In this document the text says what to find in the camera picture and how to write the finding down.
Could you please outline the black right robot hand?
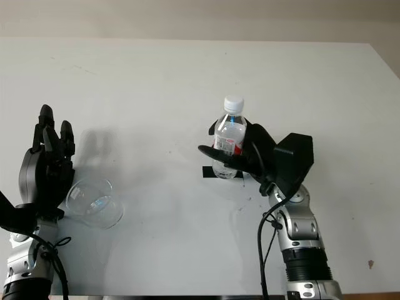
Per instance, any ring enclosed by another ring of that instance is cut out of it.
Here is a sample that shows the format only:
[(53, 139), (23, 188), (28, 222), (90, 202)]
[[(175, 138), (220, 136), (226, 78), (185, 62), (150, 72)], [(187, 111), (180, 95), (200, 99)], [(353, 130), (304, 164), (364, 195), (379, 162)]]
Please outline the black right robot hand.
[(275, 146), (274, 139), (261, 125), (247, 122), (241, 154), (230, 156), (205, 145), (200, 145), (198, 149), (227, 168), (250, 174), (260, 183), (261, 195), (267, 196), (273, 189), (276, 177), (273, 153)]

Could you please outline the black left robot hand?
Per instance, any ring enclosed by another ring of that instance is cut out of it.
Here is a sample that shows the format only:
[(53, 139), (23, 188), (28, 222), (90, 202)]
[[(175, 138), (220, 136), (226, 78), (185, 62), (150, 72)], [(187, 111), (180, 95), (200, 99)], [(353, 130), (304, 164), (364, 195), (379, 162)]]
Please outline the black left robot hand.
[(23, 207), (33, 208), (44, 219), (62, 219), (59, 205), (69, 192), (75, 170), (74, 134), (71, 123), (64, 120), (58, 134), (54, 128), (53, 110), (44, 104), (34, 128), (32, 147), (22, 160), (19, 190)]

